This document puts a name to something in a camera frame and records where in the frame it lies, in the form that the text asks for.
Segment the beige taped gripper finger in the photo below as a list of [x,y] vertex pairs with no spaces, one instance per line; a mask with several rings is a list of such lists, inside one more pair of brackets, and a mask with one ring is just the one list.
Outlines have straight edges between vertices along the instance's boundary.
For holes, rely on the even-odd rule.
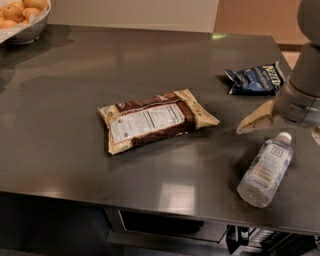
[[238,125],[236,133],[245,134],[271,128],[275,123],[276,117],[275,101],[269,100],[246,116]]
[[320,146],[320,127],[315,127],[312,130],[312,138]]

